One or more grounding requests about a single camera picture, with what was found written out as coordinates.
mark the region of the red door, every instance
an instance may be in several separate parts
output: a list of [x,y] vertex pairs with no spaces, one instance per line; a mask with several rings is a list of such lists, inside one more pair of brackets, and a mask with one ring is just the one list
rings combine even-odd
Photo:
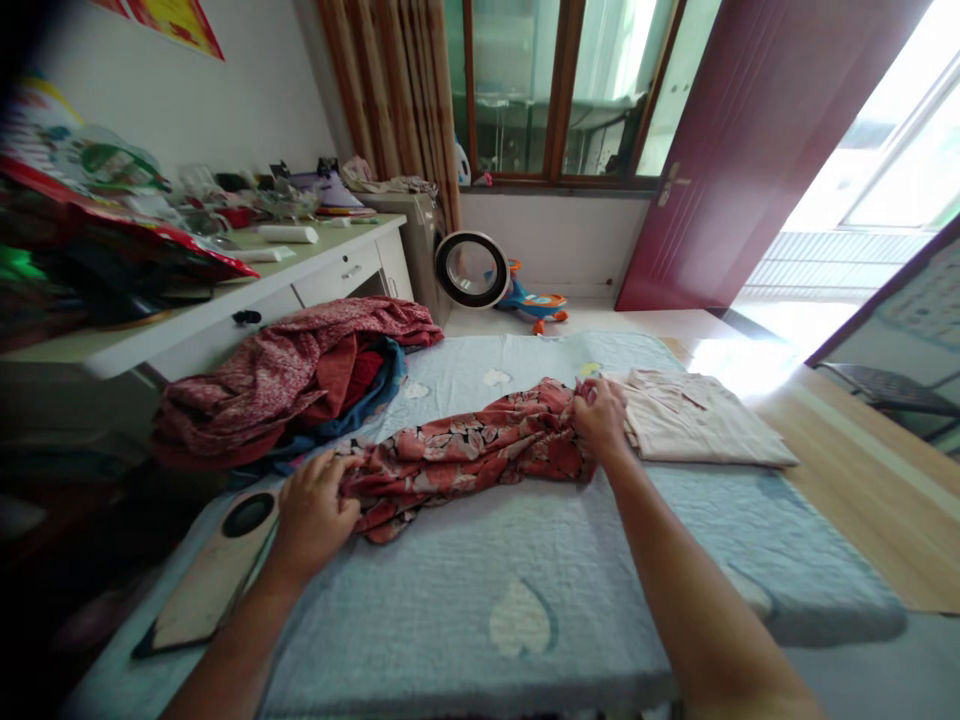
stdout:
[[929,4],[725,0],[616,309],[730,305]]

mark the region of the hand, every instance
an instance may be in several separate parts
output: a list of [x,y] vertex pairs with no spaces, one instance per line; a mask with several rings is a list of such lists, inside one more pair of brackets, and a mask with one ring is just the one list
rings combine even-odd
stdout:
[[585,397],[573,399],[574,422],[597,455],[626,448],[623,423],[627,417],[627,398],[616,383],[587,380]]
[[262,576],[301,591],[343,546],[360,503],[340,498],[340,479],[359,457],[332,460],[333,450],[300,466],[280,491],[280,522]]

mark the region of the chair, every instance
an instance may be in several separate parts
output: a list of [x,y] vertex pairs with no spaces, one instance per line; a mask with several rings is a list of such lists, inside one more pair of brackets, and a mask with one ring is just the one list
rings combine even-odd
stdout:
[[943,380],[928,386],[921,385],[900,373],[878,370],[865,365],[817,363],[813,369],[821,367],[848,382],[854,387],[854,395],[862,393],[867,404],[881,412],[916,412],[952,418],[953,422],[937,428],[924,437],[923,439],[927,442],[933,442],[960,427],[960,405],[934,392],[935,388],[960,378],[960,372],[948,375]]

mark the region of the doorway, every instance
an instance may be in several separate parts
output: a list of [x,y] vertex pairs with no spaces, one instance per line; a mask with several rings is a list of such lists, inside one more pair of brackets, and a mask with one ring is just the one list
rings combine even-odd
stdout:
[[934,0],[732,304],[801,353],[960,211],[957,27]]

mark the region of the bed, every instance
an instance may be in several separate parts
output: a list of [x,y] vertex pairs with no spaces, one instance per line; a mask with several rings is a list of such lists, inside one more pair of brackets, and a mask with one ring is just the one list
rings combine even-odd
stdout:
[[[542,377],[682,369],[641,334],[447,339],[409,356],[400,394],[349,437],[475,410]],[[784,646],[896,637],[906,614],[837,531],[772,470],[648,464],[651,479]],[[261,485],[276,485],[265,478]],[[68,699],[68,717],[156,717],[202,649],[130,652],[215,530],[213,501]],[[504,618],[527,620],[504,632]],[[392,544],[351,540],[301,598],[265,716],[637,711],[676,697],[609,483],[528,479],[424,510]]]

